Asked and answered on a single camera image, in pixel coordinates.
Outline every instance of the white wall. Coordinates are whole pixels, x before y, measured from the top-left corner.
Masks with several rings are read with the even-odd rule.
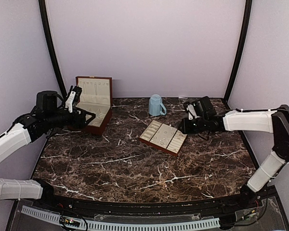
[[[229,102],[235,108],[289,105],[289,0],[254,1],[246,44]],[[273,147],[273,135],[246,132],[259,162]],[[289,165],[275,180],[289,219]]]
[[[58,90],[39,15],[38,1],[0,0],[0,134],[31,111],[36,94]],[[0,164],[0,177],[28,179],[45,139],[21,149]],[[0,231],[12,201],[0,202]]]
[[[67,86],[114,78],[114,97],[223,97],[244,0],[48,0]]]

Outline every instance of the black frame post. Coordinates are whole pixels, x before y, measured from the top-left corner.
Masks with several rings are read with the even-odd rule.
[[[241,28],[241,34],[240,34],[240,39],[239,39],[239,43],[237,45],[237,50],[236,50],[236,57],[235,57],[235,61],[233,63],[233,67],[232,67],[231,75],[229,78],[228,86],[227,86],[225,95],[223,97],[223,99],[226,102],[228,102],[228,100],[230,98],[231,91],[232,91],[233,86],[235,84],[237,71],[238,71],[239,66],[240,66],[240,61],[241,61],[241,57],[242,57],[242,53],[243,53],[243,49],[244,49],[244,44],[245,44],[245,39],[246,39],[246,35],[247,35],[247,29],[249,27],[251,4],[252,4],[252,0],[246,0],[244,16],[243,16],[243,23],[242,23],[242,28]]]
[[[62,75],[60,72],[57,56],[56,56],[54,46],[53,46],[53,39],[52,39],[52,35],[50,32],[45,0],[39,0],[39,11],[40,11],[40,16],[42,18],[42,23],[43,23],[44,34],[45,34],[46,43],[47,43],[47,47],[48,47],[48,52],[49,52],[50,59],[51,59],[52,64],[53,64],[53,70],[54,70],[54,73],[56,75],[56,79],[57,79],[61,94],[62,94],[63,98],[65,98],[67,96],[66,87],[65,87],[63,79],[62,79]]]

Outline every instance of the blue mug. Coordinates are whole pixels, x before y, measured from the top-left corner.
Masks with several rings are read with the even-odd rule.
[[[152,116],[165,115],[167,110],[163,104],[163,100],[159,95],[152,95],[149,101],[149,114]]]

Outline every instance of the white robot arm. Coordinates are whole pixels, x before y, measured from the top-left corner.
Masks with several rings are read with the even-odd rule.
[[[231,110],[217,114],[210,99],[206,96],[193,103],[185,103],[188,118],[179,126],[183,133],[202,131],[264,131],[273,133],[272,151],[242,186],[240,206],[245,207],[248,201],[289,162],[289,107],[267,110]]]
[[[0,135],[0,163],[16,150],[34,142],[53,128],[72,126],[84,128],[95,114],[75,107],[81,88],[71,88],[67,100],[56,91],[42,91],[37,94],[37,105],[29,114],[18,117],[11,128]],[[57,98],[63,103],[57,107]],[[8,180],[0,178],[0,200],[31,198],[40,199],[53,188],[42,180]]]

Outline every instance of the marble tabletop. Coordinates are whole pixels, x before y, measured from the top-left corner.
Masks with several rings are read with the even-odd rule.
[[[214,133],[208,141],[189,134],[178,157],[139,142],[153,119],[177,127],[187,116],[186,101],[164,98],[167,115],[153,117],[148,98],[113,99],[102,136],[60,130],[47,142],[33,177],[48,181],[56,195],[107,202],[181,202],[239,193],[255,167],[237,132]],[[221,100],[211,101],[218,112],[225,109]]]

